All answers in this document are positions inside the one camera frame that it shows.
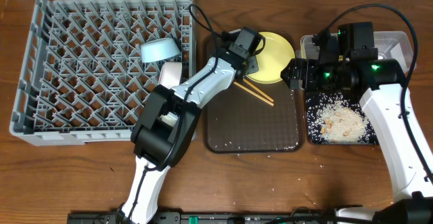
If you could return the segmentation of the clear plastic bin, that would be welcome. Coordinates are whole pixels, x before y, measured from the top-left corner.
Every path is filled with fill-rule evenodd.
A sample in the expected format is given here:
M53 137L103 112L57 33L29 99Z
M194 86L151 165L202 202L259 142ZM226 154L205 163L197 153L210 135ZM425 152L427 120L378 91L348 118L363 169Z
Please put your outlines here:
M375 31L373 37L379 59L395 59L403 72L407 73L413 59L413 50L407 34L403 31ZM319 47L313 44L312 38L312 35L304 35L301 38L300 49L295 52L297 58L316 60L319 57Z

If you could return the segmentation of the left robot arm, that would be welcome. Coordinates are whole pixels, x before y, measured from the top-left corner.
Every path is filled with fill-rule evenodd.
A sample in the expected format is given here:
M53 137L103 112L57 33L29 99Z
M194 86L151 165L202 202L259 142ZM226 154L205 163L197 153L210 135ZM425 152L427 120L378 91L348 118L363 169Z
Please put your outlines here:
M243 75L249 59L266 39L250 28L224 32L205 67L173 88L158 85L131 132L135 176L117 223L149 223L158 210L158 197L167 173L185 155L202 108Z

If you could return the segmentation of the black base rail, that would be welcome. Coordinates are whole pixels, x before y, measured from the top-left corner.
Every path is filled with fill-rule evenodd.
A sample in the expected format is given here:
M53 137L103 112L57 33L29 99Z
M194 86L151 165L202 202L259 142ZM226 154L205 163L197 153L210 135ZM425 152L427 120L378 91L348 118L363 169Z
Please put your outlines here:
M246 223L259 224L268 223L277 219L288 217L318 217L318 212L302 212L293 215L241 215L241 214L200 214L179 212L157 212L151 219L153 224L229 224ZM121 217L115 212L100 213L70 213L67 217L67 224L115 224L120 223Z

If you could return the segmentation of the wooden chopstick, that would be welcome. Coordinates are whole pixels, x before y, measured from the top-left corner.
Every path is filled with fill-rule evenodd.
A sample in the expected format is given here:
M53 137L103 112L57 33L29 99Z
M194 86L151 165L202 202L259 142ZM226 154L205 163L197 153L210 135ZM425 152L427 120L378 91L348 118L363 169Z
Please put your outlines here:
M247 87L245 87L245 86L239 84L238 82L233 82L233 84L234 84L236 87L239 87L240 89L242 89L242 90L244 90L245 92L249 93L250 95L253 95L253 96L256 97L257 99L263 101L264 103L269 104L270 106L274 106L274 103L273 103L273 102L271 102L270 100L268 100L268 99L262 97L261 95L255 93L255 92L249 90Z
M267 95L264 91L262 91L261 89L259 89L257 86L255 86L253 83L251 83L248 79L243 78L243 82L248 85L250 87L249 90L261 95L262 97L270 100L271 102L274 103L274 99L272 97L270 97L269 95Z

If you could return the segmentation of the white bowl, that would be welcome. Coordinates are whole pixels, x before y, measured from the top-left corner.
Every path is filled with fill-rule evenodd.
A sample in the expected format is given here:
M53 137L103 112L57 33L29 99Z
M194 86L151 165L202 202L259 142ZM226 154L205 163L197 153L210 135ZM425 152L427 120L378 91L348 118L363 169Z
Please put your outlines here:
M161 68L159 84L171 89L181 83L183 66L181 62L165 62Z

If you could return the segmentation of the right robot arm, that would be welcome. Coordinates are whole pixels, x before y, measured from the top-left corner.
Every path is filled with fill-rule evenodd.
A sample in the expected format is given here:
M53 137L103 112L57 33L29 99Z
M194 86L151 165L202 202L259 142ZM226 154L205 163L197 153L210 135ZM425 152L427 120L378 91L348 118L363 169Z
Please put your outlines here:
M373 223L432 222L432 152L411 107L407 76L395 59L380 59L371 22L343 24L313 36L316 60L294 58L281 71L291 89L347 92L375 131L394 203L382 210L338 208L335 219Z

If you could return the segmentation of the yellow plate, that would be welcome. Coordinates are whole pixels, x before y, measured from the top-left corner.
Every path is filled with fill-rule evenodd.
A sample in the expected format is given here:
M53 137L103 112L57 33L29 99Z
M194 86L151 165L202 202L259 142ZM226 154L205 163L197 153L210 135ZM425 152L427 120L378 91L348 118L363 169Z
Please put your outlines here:
M246 77L260 84L273 84L282 80L281 71L295 58L288 40L274 32L260 32L265 38L264 49L256 56L258 71Z

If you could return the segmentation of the grey dish rack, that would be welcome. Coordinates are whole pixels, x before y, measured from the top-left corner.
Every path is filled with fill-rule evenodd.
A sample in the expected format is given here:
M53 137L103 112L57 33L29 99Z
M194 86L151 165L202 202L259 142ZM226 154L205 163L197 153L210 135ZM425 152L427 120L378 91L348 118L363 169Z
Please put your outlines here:
M127 141L163 61L141 46L175 40L196 71L194 0L35 0L10 133L35 146Z

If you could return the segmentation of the white green cup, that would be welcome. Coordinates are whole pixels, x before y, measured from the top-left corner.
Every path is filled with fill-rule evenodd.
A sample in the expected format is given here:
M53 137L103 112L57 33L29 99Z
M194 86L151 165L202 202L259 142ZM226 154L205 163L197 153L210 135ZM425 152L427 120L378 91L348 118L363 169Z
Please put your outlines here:
M162 122L166 123L170 127L174 127L177 123L179 117L176 114L173 114L172 112L169 112L168 114L161 115L160 119Z

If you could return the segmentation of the dark brown tray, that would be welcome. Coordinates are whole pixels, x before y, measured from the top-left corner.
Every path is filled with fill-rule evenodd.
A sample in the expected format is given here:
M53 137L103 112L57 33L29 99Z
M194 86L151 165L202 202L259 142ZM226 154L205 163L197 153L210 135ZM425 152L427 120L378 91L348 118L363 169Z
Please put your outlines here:
M204 144L217 154L295 152L304 141L300 96L282 80L251 83L272 97L274 106L244 90L230 86L207 103Z

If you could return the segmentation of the light blue bowl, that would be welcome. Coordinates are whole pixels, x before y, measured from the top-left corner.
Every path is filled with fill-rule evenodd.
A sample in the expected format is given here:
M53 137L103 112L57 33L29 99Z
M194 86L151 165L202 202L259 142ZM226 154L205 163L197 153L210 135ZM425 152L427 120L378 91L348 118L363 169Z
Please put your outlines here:
M156 39L141 46L141 61L158 62L173 58L181 53L173 38Z

